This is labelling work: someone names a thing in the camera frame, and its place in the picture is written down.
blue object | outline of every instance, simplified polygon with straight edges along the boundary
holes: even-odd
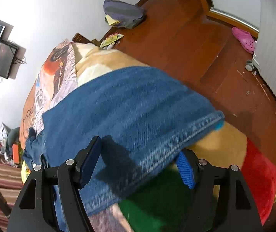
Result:
[[[176,160],[176,165],[183,183],[187,185],[189,189],[193,189],[195,187],[194,172],[183,152],[179,153]]]
[[[45,112],[44,130],[26,141],[24,153],[29,162],[38,164],[44,154],[51,167],[59,166],[101,137],[91,180],[79,191],[92,215],[129,196],[223,120],[206,98],[159,69],[128,67],[89,81]]]

green fabric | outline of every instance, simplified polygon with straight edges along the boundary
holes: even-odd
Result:
[[[193,194],[176,166],[170,165],[119,207],[135,232],[176,232],[185,221]]]

red fabric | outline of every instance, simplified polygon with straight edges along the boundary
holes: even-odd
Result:
[[[276,166],[247,139],[241,171],[255,199],[263,225],[271,212],[276,193]]]

metal screw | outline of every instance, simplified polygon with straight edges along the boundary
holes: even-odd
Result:
[[[238,166],[236,166],[236,165],[231,165],[231,169],[233,171],[238,171],[239,170]]]
[[[35,170],[35,171],[41,170],[41,165],[36,165],[36,166],[34,167],[34,170]]]
[[[72,164],[74,164],[74,160],[73,159],[68,159],[67,161],[66,161],[66,165],[72,165]]]
[[[199,163],[200,165],[202,165],[202,166],[205,166],[206,164],[208,164],[208,162],[207,162],[205,159],[200,159],[200,160],[198,161],[198,163]]]

caster wheel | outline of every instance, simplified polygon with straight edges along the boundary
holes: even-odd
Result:
[[[245,69],[248,70],[248,71],[253,71],[255,69],[253,64],[252,64],[252,60],[247,60],[246,61]]]

